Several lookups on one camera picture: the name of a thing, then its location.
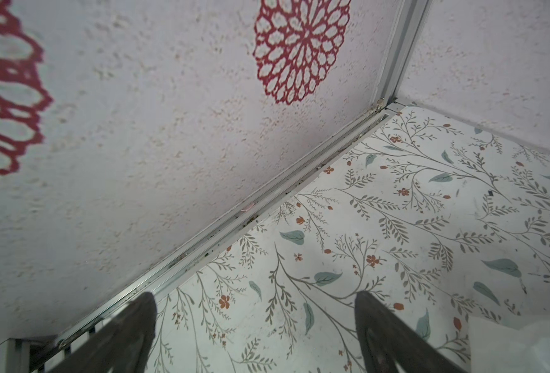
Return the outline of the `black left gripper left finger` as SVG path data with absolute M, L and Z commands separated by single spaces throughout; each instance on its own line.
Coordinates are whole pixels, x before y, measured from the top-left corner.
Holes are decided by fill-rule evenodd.
M 145 292 L 53 372 L 143 372 L 155 339 L 157 305 Z

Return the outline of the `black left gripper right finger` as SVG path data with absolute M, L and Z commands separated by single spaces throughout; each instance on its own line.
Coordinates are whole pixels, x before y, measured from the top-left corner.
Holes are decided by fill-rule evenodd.
M 367 372 L 462 372 L 369 292 L 354 302 L 357 337 Z

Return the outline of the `white plastic bag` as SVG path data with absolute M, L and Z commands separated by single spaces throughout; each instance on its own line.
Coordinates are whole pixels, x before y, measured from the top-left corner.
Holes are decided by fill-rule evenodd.
M 473 372 L 550 372 L 550 315 L 469 323 Z

